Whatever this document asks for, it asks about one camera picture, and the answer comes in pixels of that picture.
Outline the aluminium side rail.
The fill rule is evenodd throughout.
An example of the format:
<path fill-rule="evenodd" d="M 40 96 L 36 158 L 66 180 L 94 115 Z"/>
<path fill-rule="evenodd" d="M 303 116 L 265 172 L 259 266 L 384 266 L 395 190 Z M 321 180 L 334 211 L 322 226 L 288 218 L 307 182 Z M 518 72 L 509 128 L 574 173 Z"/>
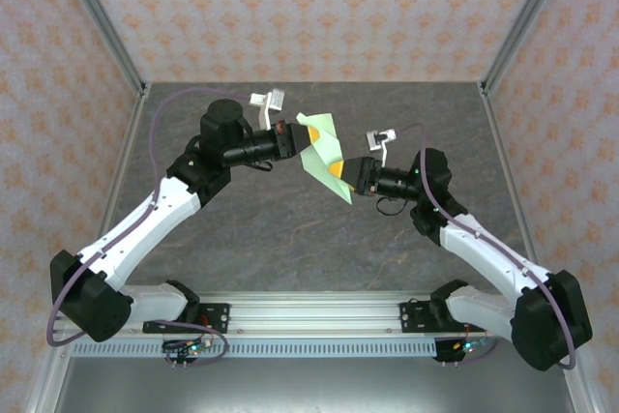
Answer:
<path fill-rule="evenodd" d="M 114 177 L 112 179 L 109 196 L 105 204 L 103 219 L 99 232 L 97 234 L 96 242 L 99 242 L 102 237 L 106 235 L 107 231 L 113 226 L 112 220 L 114 219 L 114 213 L 117 207 L 119 196 L 124 188 L 126 174 L 133 152 L 133 147 L 135 145 L 136 137 L 138 135 L 144 107 L 147 104 L 148 99 L 149 90 L 146 89 L 138 95 L 135 101 L 133 113 L 127 126 L 127 132 L 125 134 L 125 138 L 121 146 L 120 155 L 116 163 Z"/>
<path fill-rule="evenodd" d="M 526 219 L 525 211 L 523 209 L 523 205 L 521 203 L 521 199 L 517 191 L 516 180 L 515 180 L 513 171 L 511 169 L 509 160 L 508 160 L 508 153 L 507 153 L 505 144 L 503 142 L 501 133 L 499 131 L 497 118 L 495 116 L 495 113 L 494 113 L 494 110 L 491 104 L 488 90 L 486 89 L 486 87 L 481 81 L 477 82 L 477 87 L 478 87 L 480 97 L 482 99 L 484 110 L 486 112 L 486 118 L 488 120 L 490 130 L 492 132 L 492 137 L 494 140 L 494 144 L 496 146 L 499 160 L 501 162 L 502 170 L 503 170 L 506 182 L 507 182 L 507 187 L 508 187 L 508 191 L 510 194 L 510 198 L 512 200 L 512 203 L 515 209 L 516 220 L 517 220 L 518 227 L 521 233 L 523 245 L 527 253 L 527 257 L 530 261 L 533 261 L 536 264 L 538 264 L 539 263 L 538 251 L 534 244 L 533 235 L 531 233 L 529 224 Z"/>

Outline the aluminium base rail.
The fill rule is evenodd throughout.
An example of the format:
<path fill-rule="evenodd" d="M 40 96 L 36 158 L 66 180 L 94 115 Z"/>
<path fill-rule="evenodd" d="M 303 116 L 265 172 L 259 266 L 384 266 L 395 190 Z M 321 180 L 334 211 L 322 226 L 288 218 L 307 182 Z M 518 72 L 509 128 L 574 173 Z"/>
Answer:
<path fill-rule="evenodd" d="M 94 301 L 65 302 L 54 309 L 46 331 L 55 344 L 88 335 L 102 342 L 129 332 L 182 336 L 220 334 L 241 339 L 337 339 L 402 337 L 399 304 L 430 301 L 405 292 L 215 292 L 198 295 L 180 284 L 125 285 Z M 200 303 L 227 303 L 226 334 L 193 323 Z M 466 331 L 491 332 L 470 324 L 448 323 L 447 333 L 426 337 L 458 337 Z"/>

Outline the light green paper sheet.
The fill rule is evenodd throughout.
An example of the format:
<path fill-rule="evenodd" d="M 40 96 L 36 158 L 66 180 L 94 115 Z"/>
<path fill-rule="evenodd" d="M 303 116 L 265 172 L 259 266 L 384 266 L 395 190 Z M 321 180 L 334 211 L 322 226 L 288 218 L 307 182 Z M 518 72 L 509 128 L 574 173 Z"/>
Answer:
<path fill-rule="evenodd" d="M 331 113 L 305 115 L 298 113 L 296 120 L 309 131 L 309 147 L 301 151 L 303 169 L 329 191 L 351 205 L 351 188 L 330 169 L 342 164 L 343 155 Z"/>

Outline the grey metal sheet panel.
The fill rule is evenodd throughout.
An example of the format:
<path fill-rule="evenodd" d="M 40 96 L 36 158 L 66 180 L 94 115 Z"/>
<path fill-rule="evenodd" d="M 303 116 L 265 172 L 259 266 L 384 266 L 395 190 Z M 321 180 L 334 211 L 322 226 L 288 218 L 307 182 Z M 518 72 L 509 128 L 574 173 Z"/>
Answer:
<path fill-rule="evenodd" d="M 55 413 L 575 413 L 562 372 L 498 348 L 477 363 L 425 358 L 74 359 Z"/>

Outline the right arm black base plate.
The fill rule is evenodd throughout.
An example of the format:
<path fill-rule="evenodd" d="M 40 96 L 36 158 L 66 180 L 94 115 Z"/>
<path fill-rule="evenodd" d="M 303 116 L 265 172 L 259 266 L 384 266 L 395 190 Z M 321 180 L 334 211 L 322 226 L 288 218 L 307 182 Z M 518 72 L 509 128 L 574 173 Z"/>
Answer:
<path fill-rule="evenodd" d="M 430 301 L 410 300 L 399 304 L 399 321 L 404 333 L 447 333 L 449 325 L 442 321 Z"/>

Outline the aluminium frame post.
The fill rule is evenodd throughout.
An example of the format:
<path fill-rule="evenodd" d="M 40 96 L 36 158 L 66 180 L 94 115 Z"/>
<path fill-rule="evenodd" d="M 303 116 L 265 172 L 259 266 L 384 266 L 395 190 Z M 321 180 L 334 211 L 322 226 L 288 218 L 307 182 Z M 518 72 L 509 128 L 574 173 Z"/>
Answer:
<path fill-rule="evenodd" d="M 483 97 L 487 97 L 506 71 L 516 52 L 533 24 L 545 0 L 525 0 L 506 39 L 492 61 L 486 77 L 478 83 Z"/>
<path fill-rule="evenodd" d="M 109 48 L 120 68 L 122 76 L 127 80 L 135 93 L 141 95 L 145 89 L 146 83 L 141 77 L 116 27 L 111 21 L 102 0 L 80 0 L 80 2 L 93 20 L 103 41 Z"/>

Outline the small circuit board with LEDs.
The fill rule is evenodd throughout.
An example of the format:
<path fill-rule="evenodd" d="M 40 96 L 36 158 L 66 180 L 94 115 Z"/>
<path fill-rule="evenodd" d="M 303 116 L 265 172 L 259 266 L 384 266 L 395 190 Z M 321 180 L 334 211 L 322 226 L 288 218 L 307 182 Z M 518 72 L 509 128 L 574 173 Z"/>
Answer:
<path fill-rule="evenodd" d="M 435 340 L 438 355 L 459 356 L 471 353 L 489 343 L 489 338 L 438 338 Z"/>
<path fill-rule="evenodd" d="M 162 352 L 172 358 L 192 358 L 212 346 L 210 339 L 170 339 L 162 343 Z"/>

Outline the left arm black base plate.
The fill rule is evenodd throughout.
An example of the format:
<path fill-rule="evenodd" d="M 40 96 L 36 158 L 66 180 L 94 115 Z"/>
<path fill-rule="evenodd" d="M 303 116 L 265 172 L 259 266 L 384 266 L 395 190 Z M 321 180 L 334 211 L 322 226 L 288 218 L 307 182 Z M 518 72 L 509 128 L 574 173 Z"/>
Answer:
<path fill-rule="evenodd" d="M 194 324 L 227 333 L 230 321 L 230 305 L 227 303 L 200 303 Z"/>

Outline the aluminium frame leg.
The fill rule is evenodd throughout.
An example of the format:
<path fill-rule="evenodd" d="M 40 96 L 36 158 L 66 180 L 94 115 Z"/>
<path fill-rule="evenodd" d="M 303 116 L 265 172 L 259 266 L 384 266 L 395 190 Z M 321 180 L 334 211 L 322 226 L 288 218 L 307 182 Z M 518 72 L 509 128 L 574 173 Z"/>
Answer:
<path fill-rule="evenodd" d="M 71 344 L 47 349 L 26 403 L 25 413 L 54 413 L 72 353 Z"/>
<path fill-rule="evenodd" d="M 572 370 L 564 370 L 563 373 L 574 413 L 604 413 L 598 391 L 589 380 L 582 363 L 578 363 Z"/>

